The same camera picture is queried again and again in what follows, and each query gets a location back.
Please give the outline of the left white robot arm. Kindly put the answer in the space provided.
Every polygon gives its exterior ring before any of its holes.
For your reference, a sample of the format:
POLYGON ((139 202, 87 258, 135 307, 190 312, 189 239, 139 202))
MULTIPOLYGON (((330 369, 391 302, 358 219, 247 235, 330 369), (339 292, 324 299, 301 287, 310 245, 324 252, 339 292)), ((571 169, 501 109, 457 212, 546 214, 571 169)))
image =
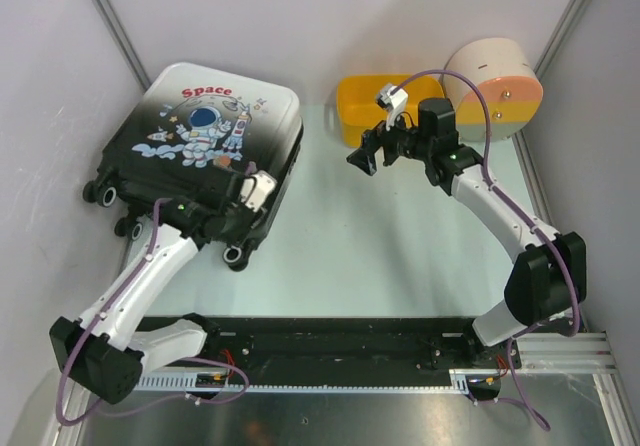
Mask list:
POLYGON ((265 171, 243 176, 224 195, 221 211, 177 192, 154 196, 153 229, 132 264, 77 319, 60 317, 51 326, 59 385, 73 380, 115 405, 144 374, 174 362, 193 359, 207 366, 221 359, 231 368, 219 326, 197 313, 153 331, 138 326, 176 273, 204 245, 223 240, 233 226, 249 230, 279 185, 265 171))

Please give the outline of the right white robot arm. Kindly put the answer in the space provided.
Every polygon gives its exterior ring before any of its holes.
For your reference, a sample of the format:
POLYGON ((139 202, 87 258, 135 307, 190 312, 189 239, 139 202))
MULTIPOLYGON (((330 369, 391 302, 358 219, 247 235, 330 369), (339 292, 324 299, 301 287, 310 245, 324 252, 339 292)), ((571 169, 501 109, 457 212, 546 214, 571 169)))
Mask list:
POLYGON ((463 359, 484 367, 496 357, 497 344, 542 325, 576 335, 579 303, 586 297, 584 240, 532 218, 499 187, 483 157, 460 142, 449 100, 421 101, 412 127, 405 124, 402 101, 376 102, 388 115, 363 133, 348 163, 374 175, 378 151, 387 166, 400 157, 422 162, 429 182, 472 211, 512 260, 504 298, 473 320, 471 336, 461 342, 463 359))

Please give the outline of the space print kids suitcase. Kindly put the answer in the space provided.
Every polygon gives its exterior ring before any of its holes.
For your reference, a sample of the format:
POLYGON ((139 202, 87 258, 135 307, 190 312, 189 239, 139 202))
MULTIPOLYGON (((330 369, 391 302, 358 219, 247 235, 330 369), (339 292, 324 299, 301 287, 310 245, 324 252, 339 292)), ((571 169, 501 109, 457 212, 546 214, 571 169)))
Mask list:
POLYGON ((231 174, 266 171, 279 181, 248 236, 226 243, 235 272, 266 239, 284 198, 303 138, 300 99, 290 88, 189 62, 167 66, 102 150, 97 175, 82 198, 103 208, 123 201, 114 232, 142 232, 154 196, 177 192, 202 203, 203 192, 231 174))

